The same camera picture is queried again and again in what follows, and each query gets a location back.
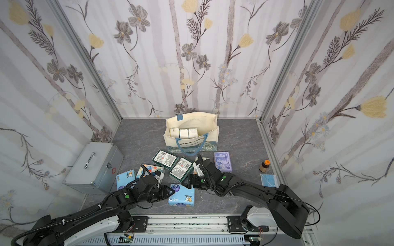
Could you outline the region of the light blue purple-logo tissue pack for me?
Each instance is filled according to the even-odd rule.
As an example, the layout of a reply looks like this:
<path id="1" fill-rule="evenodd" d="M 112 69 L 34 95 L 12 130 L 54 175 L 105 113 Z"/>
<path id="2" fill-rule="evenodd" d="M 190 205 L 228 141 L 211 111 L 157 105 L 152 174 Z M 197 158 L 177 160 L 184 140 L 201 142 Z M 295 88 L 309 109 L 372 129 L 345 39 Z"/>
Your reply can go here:
<path id="1" fill-rule="evenodd" d="M 195 206 L 195 189 L 188 189 L 179 184 L 171 184 L 171 189 L 175 193 L 168 199 L 168 204 L 170 206 L 179 207 L 194 207 Z"/>

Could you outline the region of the cream canvas tote bag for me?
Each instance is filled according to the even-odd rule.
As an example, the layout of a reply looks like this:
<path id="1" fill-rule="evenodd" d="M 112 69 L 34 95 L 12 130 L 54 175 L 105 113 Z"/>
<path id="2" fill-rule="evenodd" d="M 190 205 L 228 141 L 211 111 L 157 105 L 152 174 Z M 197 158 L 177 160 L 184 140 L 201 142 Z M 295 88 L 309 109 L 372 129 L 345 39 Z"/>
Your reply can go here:
<path id="1" fill-rule="evenodd" d="M 166 120 L 164 140 L 169 153 L 194 156 L 218 150 L 219 129 L 216 114 L 186 113 Z"/>

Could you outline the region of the light blue tissue pack front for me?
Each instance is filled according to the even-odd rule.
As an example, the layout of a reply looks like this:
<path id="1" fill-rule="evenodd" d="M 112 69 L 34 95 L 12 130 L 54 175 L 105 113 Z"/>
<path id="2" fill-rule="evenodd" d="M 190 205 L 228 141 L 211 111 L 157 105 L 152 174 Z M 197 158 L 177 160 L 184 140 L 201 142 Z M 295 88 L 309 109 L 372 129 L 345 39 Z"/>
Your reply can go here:
<path id="1" fill-rule="evenodd" d="M 188 131 L 188 129 L 180 129 L 179 130 L 179 137 L 181 139 L 189 139 L 189 131 Z"/>

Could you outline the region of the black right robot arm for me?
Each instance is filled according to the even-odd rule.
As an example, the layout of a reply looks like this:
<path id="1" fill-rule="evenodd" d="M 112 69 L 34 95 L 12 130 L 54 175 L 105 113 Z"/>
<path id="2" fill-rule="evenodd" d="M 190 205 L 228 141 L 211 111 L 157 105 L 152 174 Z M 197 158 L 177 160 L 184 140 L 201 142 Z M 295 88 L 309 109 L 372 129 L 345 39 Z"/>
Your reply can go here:
<path id="1" fill-rule="evenodd" d="M 198 154 L 197 163 L 203 176 L 188 174 L 181 184 L 187 188 L 211 190 L 218 197 L 228 194 L 239 196 L 267 208 L 277 227 L 286 235 L 300 239 L 310 210 L 315 209 L 302 201 L 288 186 L 267 187 L 241 179 L 232 173 L 223 173 L 209 159 L 203 160 Z"/>

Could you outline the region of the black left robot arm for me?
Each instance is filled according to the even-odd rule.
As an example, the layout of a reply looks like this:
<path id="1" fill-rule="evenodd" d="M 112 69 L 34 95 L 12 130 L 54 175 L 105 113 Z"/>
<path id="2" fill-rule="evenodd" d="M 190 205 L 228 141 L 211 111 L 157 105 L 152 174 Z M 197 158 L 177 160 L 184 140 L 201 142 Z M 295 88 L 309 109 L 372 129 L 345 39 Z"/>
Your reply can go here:
<path id="1" fill-rule="evenodd" d="M 143 174 L 140 178 L 128 183 L 124 188 L 111 192 L 102 202 L 74 214 L 51 218 L 50 215 L 40 218 L 33 228 L 11 240 L 12 246 L 18 246 L 19 239 L 23 239 L 24 246 L 65 246 L 71 239 L 77 239 L 77 234 L 93 229 L 94 233 L 100 231 L 99 226 L 105 225 L 109 219 L 109 228 L 103 233 L 124 229 L 130 224 L 132 216 L 129 211 L 141 202 L 154 204 L 170 198 L 175 191 L 159 184 L 156 175 L 141 165 Z"/>

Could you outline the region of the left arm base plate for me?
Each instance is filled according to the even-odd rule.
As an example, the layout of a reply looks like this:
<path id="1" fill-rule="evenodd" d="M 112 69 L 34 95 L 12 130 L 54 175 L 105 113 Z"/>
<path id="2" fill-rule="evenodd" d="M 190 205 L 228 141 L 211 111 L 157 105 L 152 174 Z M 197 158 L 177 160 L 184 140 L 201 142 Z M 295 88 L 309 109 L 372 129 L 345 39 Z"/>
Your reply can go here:
<path id="1" fill-rule="evenodd" d="M 145 233 L 148 226 L 148 216 L 133 216 L 129 233 Z"/>

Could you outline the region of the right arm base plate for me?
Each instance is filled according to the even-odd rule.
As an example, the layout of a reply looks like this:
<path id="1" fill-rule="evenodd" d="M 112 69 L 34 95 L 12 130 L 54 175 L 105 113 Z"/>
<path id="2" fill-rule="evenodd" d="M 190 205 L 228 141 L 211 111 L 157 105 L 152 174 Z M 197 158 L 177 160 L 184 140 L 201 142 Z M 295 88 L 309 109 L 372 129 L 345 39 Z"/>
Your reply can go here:
<path id="1" fill-rule="evenodd" d="M 228 216 L 227 217 L 227 231 L 230 234 L 246 234 L 246 233 L 260 233 L 268 232 L 268 226 L 254 226 L 246 218 L 242 216 Z"/>

